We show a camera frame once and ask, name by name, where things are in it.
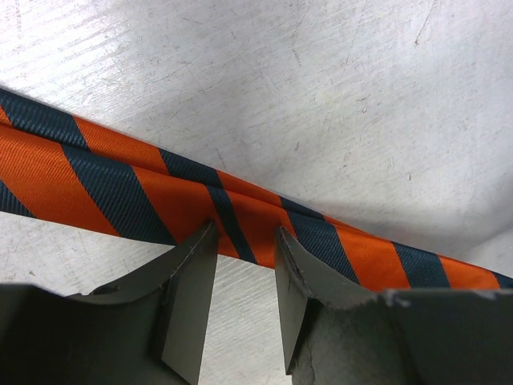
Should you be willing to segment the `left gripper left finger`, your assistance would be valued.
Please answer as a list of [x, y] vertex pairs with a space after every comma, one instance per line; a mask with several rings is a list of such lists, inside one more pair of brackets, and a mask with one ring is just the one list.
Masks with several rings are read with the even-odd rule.
[[89, 294], [2, 285], [2, 383], [197, 383], [217, 246], [211, 222]]

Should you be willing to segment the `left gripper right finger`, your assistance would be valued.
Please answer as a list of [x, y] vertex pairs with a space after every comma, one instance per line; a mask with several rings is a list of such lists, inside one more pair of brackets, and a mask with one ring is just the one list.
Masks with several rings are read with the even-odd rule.
[[374, 293], [276, 233], [285, 371], [295, 384], [509, 384], [511, 290]]

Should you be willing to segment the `orange navy striped tie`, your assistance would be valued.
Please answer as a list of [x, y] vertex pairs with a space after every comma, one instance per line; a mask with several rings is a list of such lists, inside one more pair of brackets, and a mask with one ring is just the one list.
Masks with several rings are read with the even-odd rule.
[[269, 268], [275, 230], [284, 227], [314, 257], [372, 291], [512, 286], [502, 274], [375, 237], [8, 90], [1, 92], [1, 209], [163, 245], [214, 221], [220, 254]]

